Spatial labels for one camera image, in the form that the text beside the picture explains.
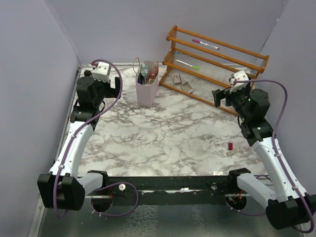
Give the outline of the pink snack packet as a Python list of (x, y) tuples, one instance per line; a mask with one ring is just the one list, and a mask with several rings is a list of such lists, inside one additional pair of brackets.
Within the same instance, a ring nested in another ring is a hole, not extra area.
[(156, 78), (157, 74), (158, 74), (158, 67), (154, 67), (152, 72), (148, 73), (147, 75), (147, 84), (148, 84), (149, 79)]

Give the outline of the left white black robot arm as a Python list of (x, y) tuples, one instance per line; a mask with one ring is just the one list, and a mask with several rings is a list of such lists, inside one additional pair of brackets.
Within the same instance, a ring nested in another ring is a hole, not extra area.
[(104, 171), (90, 171), (79, 178), (79, 163), (99, 117), (109, 107), (100, 109), (104, 99), (118, 100), (122, 90), (121, 77), (97, 80), (86, 70), (77, 80), (77, 99), (70, 114), (70, 127), (64, 146), (47, 174), (38, 177), (37, 185), (46, 208), (80, 210), (85, 197), (95, 191), (99, 195), (109, 189)]

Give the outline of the grey blue snack packet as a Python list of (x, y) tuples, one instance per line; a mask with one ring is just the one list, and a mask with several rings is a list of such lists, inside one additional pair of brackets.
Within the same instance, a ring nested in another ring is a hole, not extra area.
[(140, 65), (140, 74), (144, 79), (147, 79), (147, 74), (148, 74), (148, 66), (145, 63), (141, 63)]

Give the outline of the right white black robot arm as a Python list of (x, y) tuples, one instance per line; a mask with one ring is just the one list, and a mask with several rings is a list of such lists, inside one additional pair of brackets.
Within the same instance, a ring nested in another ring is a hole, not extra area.
[(290, 169), (272, 127), (265, 116), (270, 107), (268, 93), (251, 89), (246, 82), (212, 91), (214, 104), (219, 107), (224, 99), (242, 120), (240, 129), (250, 147), (261, 159), (273, 189), (268, 188), (247, 169), (230, 171), (227, 188), (232, 193), (240, 190), (251, 195), (265, 210), (270, 224), (277, 230), (292, 227), (309, 234), (315, 228), (316, 197), (310, 195)]

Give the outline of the pink paper bag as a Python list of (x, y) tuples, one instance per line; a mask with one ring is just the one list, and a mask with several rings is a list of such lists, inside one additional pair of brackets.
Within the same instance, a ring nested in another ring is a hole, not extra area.
[(144, 79), (140, 74), (141, 63), (145, 63), (148, 66), (148, 73), (150, 73), (152, 72), (154, 67), (158, 67), (158, 61), (140, 62), (140, 59), (136, 57), (132, 65), (134, 73), (136, 74), (135, 84), (137, 103), (140, 106), (150, 108), (158, 91), (158, 74), (153, 84), (147, 84), (147, 79)]

